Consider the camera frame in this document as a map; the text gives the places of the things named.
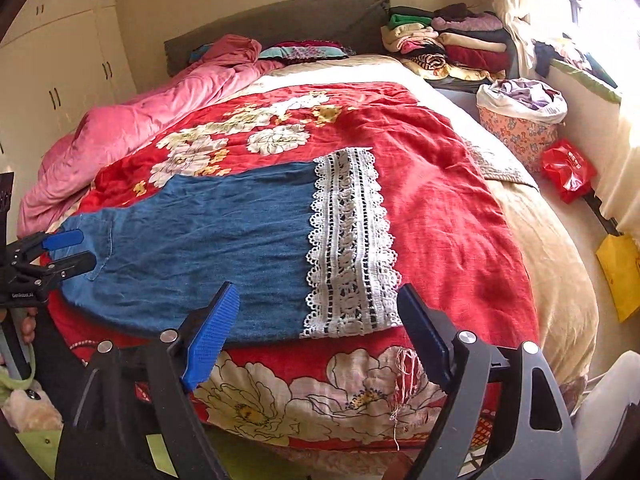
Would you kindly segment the person's left hand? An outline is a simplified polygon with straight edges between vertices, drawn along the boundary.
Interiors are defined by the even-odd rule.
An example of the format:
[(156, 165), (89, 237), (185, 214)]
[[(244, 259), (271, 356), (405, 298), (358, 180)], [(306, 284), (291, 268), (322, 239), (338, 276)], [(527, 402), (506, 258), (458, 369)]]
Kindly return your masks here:
[(35, 339), (36, 308), (1, 309), (1, 324), (14, 328), (23, 346), (28, 346)]

